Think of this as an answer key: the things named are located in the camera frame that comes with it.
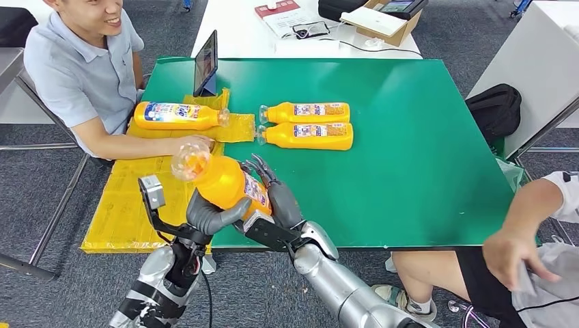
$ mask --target cardboard box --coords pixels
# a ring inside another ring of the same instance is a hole
[[[390,2],[390,0],[369,0],[368,2],[366,2],[364,7],[369,8],[369,9],[374,9],[377,5],[379,5],[379,4],[386,5],[388,2]],[[382,33],[378,33],[376,31],[372,31],[366,27],[348,22],[347,20],[342,19],[342,21],[344,21],[345,23],[351,24],[353,26],[356,26],[357,27],[356,31],[359,34],[363,34],[363,35],[368,36],[370,38],[379,38],[379,39],[384,40],[388,44],[392,44],[393,46],[399,46],[402,43],[402,41],[404,41],[404,39],[410,34],[410,32],[412,32],[412,30],[416,27],[416,24],[418,23],[418,20],[420,19],[421,14],[422,14],[422,10],[420,10],[416,15],[414,15],[414,17],[412,17],[409,21],[404,23],[402,28],[399,29],[398,31],[396,31],[391,36],[388,36],[388,35],[382,34]]]

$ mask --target plastic bottle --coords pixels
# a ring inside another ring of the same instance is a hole
[[[257,142],[282,148],[348,150],[354,141],[350,123],[295,124],[281,123],[257,129]]]
[[[282,102],[273,107],[259,108],[259,121],[272,123],[328,123],[350,121],[350,106],[345,102],[323,102],[318,104],[292,104]]]
[[[135,108],[135,123],[148,130],[206,130],[212,126],[229,125],[229,110],[143,101]]]
[[[206,200],[224,210],[249,196],[251,205],[244,220],[255,210],[267,215],[272,213],[265,186],[241,170],[235,159],[211,155],[204,144],[188,143],[182,146],[172,159],[171,170],[180,180],[195,183]]]

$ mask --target gray carpet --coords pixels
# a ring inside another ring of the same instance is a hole
[[[180,0],[125,0],[137,31],[146,43],[143,66],[149,72],[161,55],[190,55],[206,1],[191,13]],[[442,58],[460,92],[466,95],[514,22],[507,0],[431,0],[413,33],[425,57]],[[577,146],[578,132],[561,130],[543,144]],[[0,125],[0,144],[67,141],[54,126]],[[0,252],[27,260],[52,215],[82,154],[80,150],[0,152]],[[524,162],[534,176],[556,169],[577,170],[579,155],[529,154]],[[66,208],[41,266],[61,277],[44,283],[0,269],[0,322],[11,327],[105,327],[137,276],[145,255],[87,255],[79,250],[109,175],[88,163]],[[579,242],[579,231],[568,225]],[[541,238],[556,234],[546,223]],[[343,263],[368,284],[398,284],[384,270],[384,251],[342,252]],[[217,273],[210,275],[214,327],[338,327],[285,254],[216,254]],[[207,294],[195,295],[179,327],[206,327]],[[436,322],[459,327],[460,315],[448,311],[448,293],[437,290]]]

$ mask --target green table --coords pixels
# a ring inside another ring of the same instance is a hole
[[[252,152],[293,190],[303,215],[340,248],[480,245],[501,226],[513,192],[444,64],[403,59],[222,59],[218,90],[229,109],[343,101],[354,145],[346,152],[227,144]],[[160,59],[144,100],[178,103],[192,92],[193,62]],[[261,248],[233,228],[214,249]]]

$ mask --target clear bottle cap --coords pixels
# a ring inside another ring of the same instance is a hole
[[[171,160],[173,175],[183,181],[192,181],[206,168],[211,159],[209,147],[204,143],[186,143]]]
[[[268,109],[269,107],[262,105],[259,108],[259,123],[261,124],[265,124],[267,122],[269,122],[268,120]]]
[[[267,128],[265,126],[260,125],[257,128],[257,132],[255,134],[255,138],[257,139],[257,143],[261,146],[265,145],[268,142],[268,140],[266,138],[266,130],[267,130]]]
[[[229,126],[229,110],[227,108],[221,109],[219,111],[217,122],[221,126]]]

